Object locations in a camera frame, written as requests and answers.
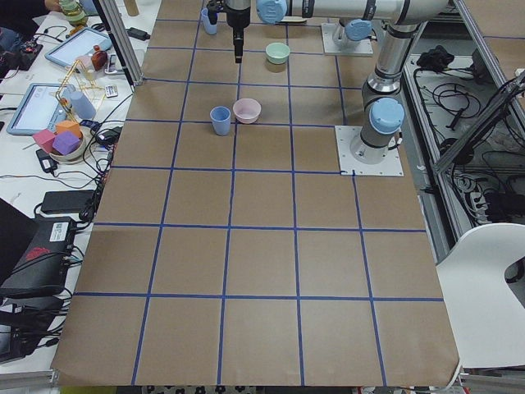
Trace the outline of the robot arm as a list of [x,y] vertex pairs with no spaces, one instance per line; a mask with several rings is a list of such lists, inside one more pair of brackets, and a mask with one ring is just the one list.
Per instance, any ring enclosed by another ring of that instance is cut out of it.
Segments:
[[362,163],[379,163],[404,122],[396,99],[404,64],[420,25],[442,12],[447,1],[257,1],[261,21],[275,25],[286,16],[374,19],[387,22],[386,36],[374,71],[363,84],[365,122],[350,143]]
[[341,18],[332,33],[332,41],[337,53],[368,56],[373,53],[371,34],[371,21]]

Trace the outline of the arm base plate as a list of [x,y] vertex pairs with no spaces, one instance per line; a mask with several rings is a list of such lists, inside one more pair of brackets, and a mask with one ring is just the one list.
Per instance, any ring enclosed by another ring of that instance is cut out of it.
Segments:
[[339,23],[322,24],[322,42],[326,55],[351,57],[371,57],[373,55],[369,38],[349,39],[345,29]]
[[372,148],[361,139],[361,126],[335,126],[340,174],[343,176],[403,176],[395,138],[382,148]]

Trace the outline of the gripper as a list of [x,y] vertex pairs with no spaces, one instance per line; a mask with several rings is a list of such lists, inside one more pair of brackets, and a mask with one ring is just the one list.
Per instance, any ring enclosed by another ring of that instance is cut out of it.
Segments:
[[[217,23],[219,13],[226,14],[226,23],[233,29],[233,39],[243,39],[244,29],[249,26],[250,0],[209,0],[207,3],[208,19],[212,25]],[[241,63],[244,53],[244,41],[234,41],[235,62]]]

